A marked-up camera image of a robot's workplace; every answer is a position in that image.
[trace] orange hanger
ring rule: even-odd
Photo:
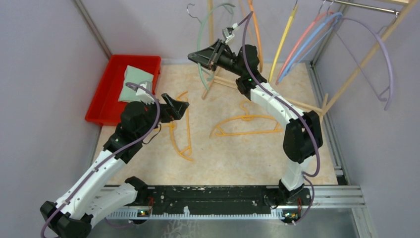
[[[254,28],[255,28],[255,34],[257,36],[257,42],[258,42],[258,59],[260,60],[260,73],[263,71],[263,47],[261,45],[261,38],[260,38],[260,28],[258,27],[258,20],[257,16],[255,15],[254,6],[252,5],[252,0],[248,0],[248,5],[250,7],[250,10],[254,12],[252,14],[252,19],[254,20]]]
[[[245,115],[242,116],[236,116],[236,117],[232,117],[232,118],[228,118],[225,119],[221,122],[219,122],[215,127],[213,127],[213,130],[211,130],[210,132],[210,137],[213,134],[213,132],[218,129],[219,133],[216,132],[214,133],[217,136],[233,136],[233,135],[249,135],[249,134],[261,134],[261,133],[273,133],[273,132],[281,132],[283,131],[283,128],[281,128],[280,124],[276,121],[276,119],[272,116],[266,116],[266,115],[250,115],[249,111],[244,107],[245,104],[251,104],[252,102],[250,101],[242,101],[241,104],[239,105],[241,107],[242,110],[244,110]],[[243,121],[252,121],[255,118],[265,118],[265,119],[271,119],[277,122],[275,128],[273,130],[258,130],[258,131],[246,131],[246,132],[236,132],[236,133],[226,133],[220,126],[226,122],[232,121],[232,120],[236,120],[236,119],[241,119]]]
[[[176,100],[181,100],[180,98],[182,97],[182,96],[184,96],[185,94],[187,94],[188,92],[183,92],[183,93],[181,93],[177,98],[176,98]],[[188,102],[188,98],[187,98],[187,96],[185,96],[185,100],[184,100],[185,102]],[[186,160],[188,160],[188,161],[194,161],[194,159],[192,159],[192,158],[190,158],[189,156],[191,156],[191,154],[193,153],[193,148],[192,148],[192,146],[191,146],[191,134],[190,134],[190,116],[189,116],[189,112],[188,112],[188,108],[187,108],[187,110],[186,110],[186,112],[185,112],[185,117],[186,117],[186,121],[187,121],[187,137],[188,137],[188,146],[187,147],[185,147],[183,150],[180,150],[179,148],[178,148],[178,146],[177,146],[177,144],[176,144],[176,141],[175,141],[175,135],[174,135],[174,131],[175,131],[175,129],[176,129],[176,122],[174,122],[174,121],[171,121],[169,124],[165,124],[165,125],[163,125],[163,126],[168,126],[169,127],[169,135],[170,135],[170,138],[171,138],[171,141],[172,141],[172,146],[173,146],[173,148],[175,149],[175,151],[176,151],[176,153],[179,155],[179,156],[181,156],[182,158],[184,158],[184,159],[186,159]]]

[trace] metal hanging rod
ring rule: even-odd
[[[344,4],[344,5],[349,5],[349,6],[356,6],[356,7],[361,7],[361,8],[365,8],[365,9],[369,9],[369,10],[374,10],[374,11],[380,11],[380,12],[386,12],[386,13],[390,13],[393,15],[398,15],[400,12],[395,10],[395,9],[386,9],[386,8],[380,8],[380,7],[376,7],[376,6],[369,6],[369,5],[364,5],[364,4],[360,4],[360,3],[353,3],[353,2],[348,2],[348,1],[339,1],[339,0],[326,0],[328,2],[336,2],[339,4]]]

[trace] metal frame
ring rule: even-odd
[[[93,19],[91,18],[88,10],[86,9],[85,5],[83,4],[82,0],[71,0],[74,3],[74,6],[79,11],[80,15],[82,16],[83,20],[86,23],[86,26],[91,31],[92,35],[94,36],[95,40],[101,47],[102,51],[104,52],[105,56],[108,58],[108,60],[112,56],[112,52],[109,49],[108,45],[106,44],[103,36],[99,32],[98,28],[96,27],[95,23],[93,22]]]
[[[99,197],[105,193],[112,192],[117,187],[105,187],[99,192]],[[354,226],[359,237],[376,237],[375,231],[368,215],[365,200],[359,186],[320,185],[315,186],[314,205],[311,209],[351,209]],[[273,209],[271,214],[266,215],[190,215],[189,210],[184,214],[163,214],[141,217],[142,211],[147,210],[145,206],[123,207],[111,213],[109,220],[278,220],[283,209],[296,209],[296,206],[279,206]]]
[[[348,6],[360,7],[360,8],[364,8],[364,9],[368,9],[368,10],[373,10],[373,11],[391,13],[393,15],[396,15],[396,14],[399,13],[399,11],[397,11],[395,9],[386,9],[386,8],[381,8],[381,7],[377,7],[377,6],[369,6],[369,5],[354,3],[354,2],[350,2],[350,1],[340,1],[340,0],[326,0],[326,1],[331,2],[331,3],[336,2],[336,3],[339,3],[339,4],[348,5]]]
[[[319,81],[319,76],[316,71],[316,68],[311,63],[306,63],[306,68],[308,70],[308,76],[311,81],[315,99],[318,105],[322,105],[323,95],[325,95],[325,92]],[[343,154],[342,154],[340,145],[338,143],[338,139],[337,139],[336,132],[334,129],[334,124],[329,114],[326,114],[324,116],[323,125],[326,132],[325,134],[326,140],[329,142],[328,145],[329,145],[329,150],[330,150],[335,173],[337,176],[344,176],[347,183],[351,184],[351,181],[347,176],[348,173],[347,173],[347,169],[344,163]]]

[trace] floor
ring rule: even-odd
[[[268,78],[270,64],[264,65],[263,76]],[[278,72],[281,64],[276,66]],[[221,70],[218,74],[234,80],[236,75]],[[308,72],[304,64],[298,65],[292,73],[273,88],[283,97],[292,98],[316,106]],[[283,152],[284,132],[248,134],[236,136],[209,137],[213,127],[222,120],[240,116],[244,111],[240,104],[246,98],[237,90],[214,84],[205,100],[201,99],[204,87],[198,76],[197,66],[163,65],[156,95],[168,93],[176,98],[188,91],[189,120],[192,153],[188,161],[180,157],[172,146],[169,128],[162,131],[153,141],[145,145],[120,170],[108,184],[121,184],[131,176],[137,176],[150,185],[277,185],[285,171],[287,157]],[[268,115],[258,105],[245,105],[250,114]],[[226,133],[256,130],[273,130],[276,122],[256,118],[252,121],[234,120],[223,126]],[[96,149],[95,158],[104,143],[113,134],[115,127],[104,126]],[[180,150],[188,146],[186,117],[176,122],[174,137]],[[319,149],[321,169],[314,184],[337,184],[328,144]],[[315,159],[309,166],[309,173],[316,167]]]

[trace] gray wall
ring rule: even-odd
[[[69,0],[0,1],[0,30],[0,233],[39,237],[41,204],[90,162],[84,116],[107,60]]]
[[[242,0],[246,12],[249,12],[247,0]],[[234,22],[243,19],[238,0],[214,0],[213,6],[223,2],[230,2],[235,7]],[[164,62],[188,62],[187,54],[197,47],[197,35],[200,24],[190,18],[186,6],[190,6],[190,13],[204,18],[207,14],[206,0],[83,0],[97,27],[105,38],[113,54],[159,55]],[[264,61],[274,58],[283,30],[294,0],[259,0],[254,1],[254,9],[258,17]],[[299,0],[299,8],[290,29],[288,38],[280,55],[279,61],[285,61],[295,42],[306,27],[315,19],[321,6],[320,0]],[[215,39],[221,38],[221,30],[229,23],[230,14],[221,7],[214,11]],[[238,52],[242,39],[242,30],[236,34],[235,42],[231,45],[233,51]],[[209,46],[208,27],[203,33],[202,47]],[[307,60],[313,58],[308,54]]]
[[[378,2],[366,1],[367,4]],[[375,29],[392,16],[350,9]],[[420,4],[386,41],[395,71],[395,98],[389,109],[374,96],[359,76],[332,107],[332,117],[349,170],[351,182],[360,184],[378,237],[419,237],[415,206],[420,196]],[[344,22],[339,34],[358,60],[374,43],[373,36],[353,22]],[[331,42],[317,69],[325,92],[335,93],[352,73],[355,64],[337,39]],[[388,82],[381,52],[366,66],[366,73],[382,91]]]

